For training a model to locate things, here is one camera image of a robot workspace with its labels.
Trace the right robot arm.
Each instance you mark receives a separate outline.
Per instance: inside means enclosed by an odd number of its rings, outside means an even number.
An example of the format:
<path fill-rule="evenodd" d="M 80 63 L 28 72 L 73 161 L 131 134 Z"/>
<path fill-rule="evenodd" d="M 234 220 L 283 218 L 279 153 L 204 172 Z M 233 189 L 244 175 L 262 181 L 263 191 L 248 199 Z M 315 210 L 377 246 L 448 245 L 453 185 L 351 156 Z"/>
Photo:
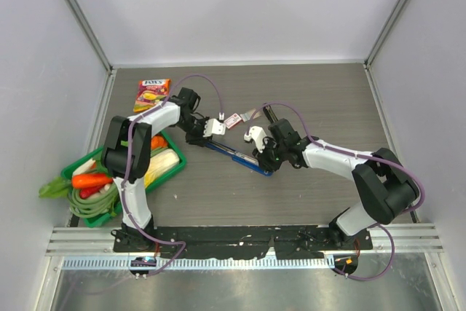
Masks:
<path fill-rule="evenodd" d="M 289 162 L 295 169 L 325 170 L 354 183 L 359 200 L 334 218 L 329 240 L 338 249 L 347 248 L 355 236 L 375 224 L 390 224 L 420 198 L 420 188 L 392 151 L 354 151 L 313 137 L 301 137 L 286 119 L 268 126 L 249 127 L 244 140 L 253 143 L 253 156 L 269 173 Z"/>

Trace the black stapler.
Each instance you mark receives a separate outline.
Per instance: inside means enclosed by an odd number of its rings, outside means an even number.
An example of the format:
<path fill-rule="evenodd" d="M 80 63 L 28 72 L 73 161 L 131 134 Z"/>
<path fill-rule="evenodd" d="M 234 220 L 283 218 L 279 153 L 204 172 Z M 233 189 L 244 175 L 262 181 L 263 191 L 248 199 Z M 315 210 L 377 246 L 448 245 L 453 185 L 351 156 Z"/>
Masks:
<path fill-rule="evenodd" d="M 265 106 L 263 107 L 263 113 L 267 120 L 269 121 L 270 124 L 273 124 L 278 121 L 278 118 L 276 114 L 274 113 L 273 109 L 271 106 Z"/>

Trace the silver staple strips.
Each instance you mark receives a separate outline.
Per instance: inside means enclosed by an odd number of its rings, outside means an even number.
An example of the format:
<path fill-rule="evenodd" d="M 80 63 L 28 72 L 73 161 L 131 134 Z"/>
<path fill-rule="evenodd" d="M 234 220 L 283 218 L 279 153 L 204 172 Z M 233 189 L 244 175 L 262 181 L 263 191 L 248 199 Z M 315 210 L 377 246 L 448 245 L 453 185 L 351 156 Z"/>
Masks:
<path fill-rule="evenodd" d="M 243 114 L 240 114 L 240 117 L 243 122 L 248 122 L 252 119 L 258 118 L 261 116 L 261 111 L 257 111 L 256 109 L 251 109 L 249 111 L 246 111 Z"/>

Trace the red white staple box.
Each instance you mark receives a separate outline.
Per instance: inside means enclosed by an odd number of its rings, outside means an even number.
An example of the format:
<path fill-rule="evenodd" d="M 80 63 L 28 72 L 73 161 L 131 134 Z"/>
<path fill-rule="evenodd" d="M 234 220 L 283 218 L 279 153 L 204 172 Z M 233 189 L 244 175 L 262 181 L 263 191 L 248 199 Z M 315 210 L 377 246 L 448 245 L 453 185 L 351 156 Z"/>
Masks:
<path fill-rule="evenodd" d="M 230 130 L 241 122 L 242 122 L 242 117 L 239 114 L 233 114 L 230 117 L 225 119 L 224 124 L 226 125 L 226 128 Z"/>

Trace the blue stapler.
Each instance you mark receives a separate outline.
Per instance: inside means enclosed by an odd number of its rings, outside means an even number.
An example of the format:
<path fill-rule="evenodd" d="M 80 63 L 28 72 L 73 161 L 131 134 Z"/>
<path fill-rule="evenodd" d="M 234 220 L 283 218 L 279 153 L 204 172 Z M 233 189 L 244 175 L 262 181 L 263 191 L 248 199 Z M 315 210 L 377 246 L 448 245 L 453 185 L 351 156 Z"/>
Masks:
<path fill-rule="evenodd" d="M 208 141 L 206 144 L 205 144 L 205 147 L 213 150 L 213 151 L 216 151 L 216 152 L 219 152 L 223 155 L 226 155 L 228 156 L 229 158 L 231 158 L 234 162 L 242 165 L 242 166 L 245 166 L 247 167 L 248 169 L 254 171 L 254 172 L 257 172 L 257 173 L 260 173 L 261 175 L 263 176 L 271 176 L 272 173 L 267 171 L 267 170 L 263 170 L 259 167 L 259 163 L 258 163 L 258 160 L 256 160 L 255 158 L 253 158 L 252 156 L 248 156 L 246 154 L 243 154 L 242 152 L 239 152 L 229 146 L 226 146 L 226 145 L 223 145 L 222 143 L 219 143 L 219 142 L 216 142 L 216 141 Z"/>

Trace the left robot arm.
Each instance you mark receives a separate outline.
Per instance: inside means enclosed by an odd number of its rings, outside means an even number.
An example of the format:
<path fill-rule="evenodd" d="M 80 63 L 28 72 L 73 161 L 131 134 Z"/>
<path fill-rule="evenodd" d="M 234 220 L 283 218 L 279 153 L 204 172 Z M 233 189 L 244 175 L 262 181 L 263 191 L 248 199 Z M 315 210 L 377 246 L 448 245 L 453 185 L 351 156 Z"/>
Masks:
<path fill-rule="evenodd" d="M 204 146 L 211 139 L 205 133 L 209 119 L 196 112 L 199 102 L 195 91 L 183 87 L 179 94 L 142 114 L 112 118 L 101 162 L 117 187 L 123 208 L 121 229 L 114 233 L 116 241 L 128 242 L 140 252 L 154 246 L 154 220 L 144 185 L 151 139 L 165 128 L 176 126 L 185 132 L 187 143 Z"/>

